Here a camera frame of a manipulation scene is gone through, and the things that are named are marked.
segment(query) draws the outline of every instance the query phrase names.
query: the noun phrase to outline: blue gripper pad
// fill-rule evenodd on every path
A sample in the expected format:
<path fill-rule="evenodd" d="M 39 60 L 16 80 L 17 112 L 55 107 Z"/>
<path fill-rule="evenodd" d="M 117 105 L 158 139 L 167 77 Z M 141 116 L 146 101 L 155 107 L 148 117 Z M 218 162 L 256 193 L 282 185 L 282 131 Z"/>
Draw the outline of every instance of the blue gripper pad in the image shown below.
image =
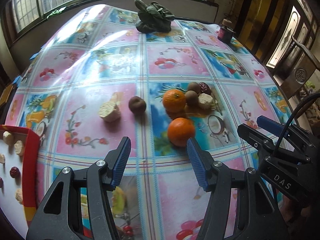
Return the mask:
<path fill-rule="evenodd" d="M 193 143 L 193 140 L 191 138 L 187 141 L 187 153 L 189 155 L 189 159 L 191 161 L 192 168 L 193 168 L 193 171 L 196 175 L 198 184 L 200 187 L 203 188 L 204 191 L 206 191 L 209 186 L 208 181 L 207 181 L 206 171 L 205 171 L 204 165 L 200 159 L 200 156 L 199 156 L 199 153 L 196 149 L 196 146 Z"/>
<path fill-rule="evenodd" d="M 123 138 L 117 148 L 120 151 L 116 164 L 113 168 L 111 185 L 117 187 L 120 185 L 122 175 L 127 165 L 127 161 L 131 152 L 131 140 Z"/>
<path fill-rule="evenodd" d="M 257 118 L 257 125 L 260 128 L 262 128 L 262 129 L 264 129 L 264 130 L 266 130 L 266 131 L 268 131 L 278 137 L 283 129 L 283 125 L 281 125 L 281 124 L 279 124 L 279 123 L 277 123 L 277 122 L 275 122 L 275 121 L 273 121 L 263 115 L 261 115 Z"/>

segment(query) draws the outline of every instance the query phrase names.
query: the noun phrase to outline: table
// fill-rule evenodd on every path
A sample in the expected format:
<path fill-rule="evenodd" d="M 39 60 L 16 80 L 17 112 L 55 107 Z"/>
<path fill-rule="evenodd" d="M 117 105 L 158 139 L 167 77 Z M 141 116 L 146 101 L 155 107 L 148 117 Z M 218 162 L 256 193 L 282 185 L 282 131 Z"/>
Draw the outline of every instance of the table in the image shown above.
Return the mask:
<path fill-rule="evenodd" d="M 202 149 L 239 170 L 257 168 L 258 159 L 256 150 L 238 137 L 237 126 L 246 123 L 276 140 L 257 126 L 257 117 L 284 123 L 291 112 L 247 49 L 235 39 L 229 45 L 217 39 L 218 25 L 173 21 L 168 34 L 142 34 L 135 28 L 137 20 L 135 12 L 104 4 L 80 11 L 32 62 L 5 123 L 41 136 L 38 203 L 63 167 L 88 167 L 128 136 L 132 150 L 124 176 L 109 194 L 116 225 L 122 229 L 130 221 L 136 240 L 195 239 L 210 194 L 198 186 L 185 150 L 172 147 L 167 138 L 171 119 L 161 102 L 163 93 L 186 91 L 193 81 L 211 87 L 216 109 L 187 114 Z M 143 117 L 129 111 L 134 95 L 147 102 Z M 122 117 L 107 124 L 97 112 L 109 100 L 118 104 Z M 83 222 L 89 228 L 85 189 L 82 194 Z M 236 189 L 230 197 L 226 236 L 233 231 Z M 11 223 L 25 237 L 25 218 Z"/>

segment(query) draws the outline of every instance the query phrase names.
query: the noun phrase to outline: windowsill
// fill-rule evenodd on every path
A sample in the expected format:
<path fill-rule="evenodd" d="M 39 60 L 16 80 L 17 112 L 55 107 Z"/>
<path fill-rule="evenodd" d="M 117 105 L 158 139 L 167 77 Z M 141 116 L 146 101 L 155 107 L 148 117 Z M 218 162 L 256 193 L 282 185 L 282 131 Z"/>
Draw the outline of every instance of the windowsill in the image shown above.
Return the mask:
<path fill-rule="evenodd" d="M 89 3 L 92 3 L 92 2 L 96 2 L 96 1 L 100 1 L 100 0 L 87 0 L 87 1 L 83 1 L 83 2 L 78 2 L 78 3 L 74 3 L 74 4 L 71 4 L 69 6 L 67 6 L 62 13 L 66 12 L 66 11 L 69 11 L 69 10 L 72 10 L 72 9 L 75 9 L 75 8 L 78 8 L 82 5 L 85 5 L 85 4 L 89 4 Z M 210 6 L 214 6 L 214 7 L 217 7 L 217 9 L 219 9 L 219 5 L 217 3 L 213 3 L 213 2 L 209 2 L 209 1 L 205 1 L 205 0 L 193 0 L 195 2 L 200 2 L 200 3 L 204 3 L 204 4 L 207 4 L 207 5 L 210 5 Z M 64 7 L 64 5 L 61 5 L 55 9 L 60 9 Z M 28 29 L 26 32 L 24 32 L 21 36 L 19 36 L 10 46 L 13 46 L 18 40 L 20 40 L 23 36 L 25 36 L 27 33 L 29 33 L 31 30 L 33 30 L 34 28 L 38 27 L 40 24 L 44 23 L 45 21 L 47 21 L 48 19 L 47 18 L 44 18 L 43 20 L 41 20 L 40 22 L 36 23 L 34 26 L 32 26 L 30 29 Z"/>

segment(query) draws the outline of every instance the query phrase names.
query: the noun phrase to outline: orange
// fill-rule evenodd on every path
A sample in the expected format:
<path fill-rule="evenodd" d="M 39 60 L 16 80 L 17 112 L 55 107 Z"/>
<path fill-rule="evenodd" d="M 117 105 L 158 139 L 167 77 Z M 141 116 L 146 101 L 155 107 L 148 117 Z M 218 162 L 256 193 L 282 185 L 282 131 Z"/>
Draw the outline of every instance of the orange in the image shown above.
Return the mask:
<path fill-rule="evenodd" d="M 178 89 L 171 89 L 164 93 L 162 98 L 164 108 L 171 113 L 182 111 L 186 105 L 184 93 Z"/>
<path fill-rule="evenodd" d="M 167 134 L 174 145 L 185 147 L 188 139 L 196 135 L 196 129 L 190 119 L 180 117 L 169 124 Z"/>

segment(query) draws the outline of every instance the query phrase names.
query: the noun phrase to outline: wooden chair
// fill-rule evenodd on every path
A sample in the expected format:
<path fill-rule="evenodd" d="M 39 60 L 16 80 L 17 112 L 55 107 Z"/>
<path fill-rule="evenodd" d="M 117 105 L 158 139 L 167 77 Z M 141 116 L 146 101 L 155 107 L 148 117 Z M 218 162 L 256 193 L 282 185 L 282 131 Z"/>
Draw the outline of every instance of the wooden chair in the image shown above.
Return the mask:
<path fill-rule="evenodd" d="M 277 74 L 284 80 L 280 87 L 288 99 L 308 81 L 316 69 L 320 71 L 320 62 L 311 51 L 298 42 L 293 35 L 291 36 L 291 39 L 292 41 L 289 48 L 279 60 L 272 73 L 273 75 Z M 300 48 L 306 57 L 303 58 L 300 64 L 292 67 L 293 62 L 289 55 L 295 47 Z"/>

